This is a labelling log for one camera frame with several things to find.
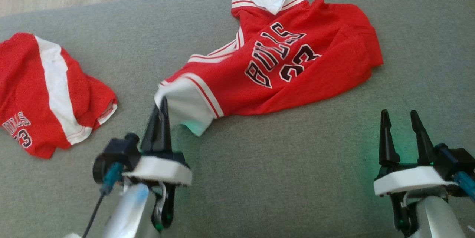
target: couch cushion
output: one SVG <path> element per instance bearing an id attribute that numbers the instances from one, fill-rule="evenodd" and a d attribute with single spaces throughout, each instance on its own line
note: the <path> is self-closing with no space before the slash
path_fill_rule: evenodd
<path id="1" fill-rule="evenodd" d="M 335 98 L 263 116 L 219 119 L 200 138 L 173 130 L 193 185 L 178 189 L 167 237 L 399 238 L 390 200 L 374 196 L 380 111 L 387 108 L 403 162 L 417 147 L 409 111 L 434 143 L 475 155 L 473 0 L 326 0 L 354 3 L 375 27 L 385 64 Z M 144 133 L 157 84 L 190 54 L 236 34 L 230 0 L 123 0 L 0 19 L 0 39 L 31 32 L 63 46 L 85 73 L 117 94 L 114 116 L 86 141 L 49 161 L 27 155 L 0 133 L 2 237 L 82 233 L 99 197 L 95 156 L 112 137 Z M 120 197 L 99 209 L 100 232 Z M 452 198 L 463 228 L 473 204 Z"/>

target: blue cable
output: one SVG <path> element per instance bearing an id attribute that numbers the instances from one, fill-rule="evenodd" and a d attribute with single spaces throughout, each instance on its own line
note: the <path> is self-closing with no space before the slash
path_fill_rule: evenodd
<path id="1" fill-rule="evenodd" d="M 104 182 L 102 183 L 101 193 L 108 195 L 112 192 L 114 184 L 122 177 L 124 166 L 118 162 L 114 162 L 110 169 L 105 174 Z"/>
<path id="2" fill-rule="evenodd" d="M 458 186 L 475 202 L 475 181 L 473 181 L 466 172 L 457 172 L 453 180 L 458 183 Z"/>
<path id="3" fill-rule="evenodd" d="M 97 210 L 99 209 L 99 206 L 102 203 L 102 199 L 106 195 L 112 192 L 112 188 L 114 187 L 114 184 L 122 177 L 123 170 L 124 170 L 124 166 L 122 164 L 118 162 L 114 162 L 112 166 L 110 167 L 110 169 L 105 174 L 104 182 L 102 183 L 102 187 L 100 189 L 101 197 L 99 198 L 99 201 L 97 201 L 97 204 L 95 205 L 94 212 L 92 213 L 91 219 L 89 220 L 89 223 L 88 223 L 88 227 L 86 228 L 86 231 L 84 232 L 82 238 L 86 238 L 86 236 L 88 235 L 88 232 L 91 229 L 92 222 L 94 221 Z"/>

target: black knob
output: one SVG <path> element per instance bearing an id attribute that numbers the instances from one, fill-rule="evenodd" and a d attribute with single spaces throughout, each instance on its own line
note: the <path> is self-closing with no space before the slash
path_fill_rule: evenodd
<path id="1" fill-rule="evenodd" d="M 99 155 L 95 158 L 94 164 L 92 166 L 92 177 L 97 184 L 102 184 L 104 182 L 104 176 L 107 172 L 107 164 L 102 155 Z"/>
<path id="2" fill-rule="evenodd" d="M 137 145 L 140 141 L 140 138 L 135 133 L 128 133 L 124 139 L 133 142 L 134 145 Z"/>

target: jersey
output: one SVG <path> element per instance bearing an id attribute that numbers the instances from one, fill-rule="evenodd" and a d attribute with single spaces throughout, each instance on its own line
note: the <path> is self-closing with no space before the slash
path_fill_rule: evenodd
<path id="1" fill-rule="evenodd" d="M 61 46 L 27 33 L 0 44 L 0 124 L 30 155 L 85 140 L 117 109 L 114 92 Z"/>
<path id="2" fill-rule="evenodd" d="M 375 29 L 355 5 L 324 0 L 233 0 L 236 38 L 193 54 L 164 80 L 171 123 L 201 135 L 227 115 L 258 115 L 331 98 L 383 63 Z"/>

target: teal connector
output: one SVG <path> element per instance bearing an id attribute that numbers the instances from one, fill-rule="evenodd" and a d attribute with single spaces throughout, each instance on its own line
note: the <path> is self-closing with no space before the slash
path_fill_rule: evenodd
<path id="1" fill-rule="evenodd" d="M 475 182 L 473 179 L 466 172 L 457 172 L 453 180 L 458 183 L 458 186 L 475 202 Z"/>
<path id="2" fill-rule="evenodd" d="M 101 187 L 101 194 L 108 195 L 112 192 L 114 184 L 122 177 L 124 166 L 119 162 L 114 162 L 105 174 L 104 182 Z"/>

